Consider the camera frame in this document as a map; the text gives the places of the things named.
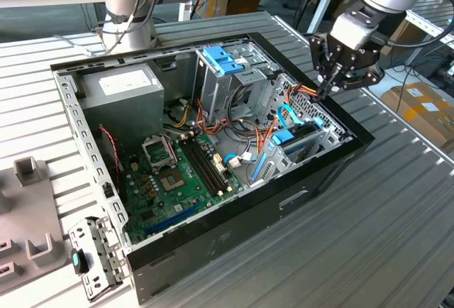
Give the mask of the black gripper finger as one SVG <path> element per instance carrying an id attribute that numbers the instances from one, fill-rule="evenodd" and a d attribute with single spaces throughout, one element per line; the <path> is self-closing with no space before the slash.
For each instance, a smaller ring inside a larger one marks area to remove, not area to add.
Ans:
<path id="1" fill-rule="evenodd" d="M 330 79 L 324 80 L 324 97 L 333 92 L 347 92 L 377 85 L 383 77 L 384 70 L 378 64 L 369 66 L 359 73 L 351 70 L 351 66 L 342 67 Z"/>
<path id="2" fill-rule="evenodd" d="M 335 62 L 330 61 L 328 51 L 328 38 L 326 34 L 315 34 L 309 38 L 309 48 L 311 52 L 312 65 L 318 72 L 320 85 L 317 89 L 317 99 L 326 98 L 332 88 L 333 68 Z"/>

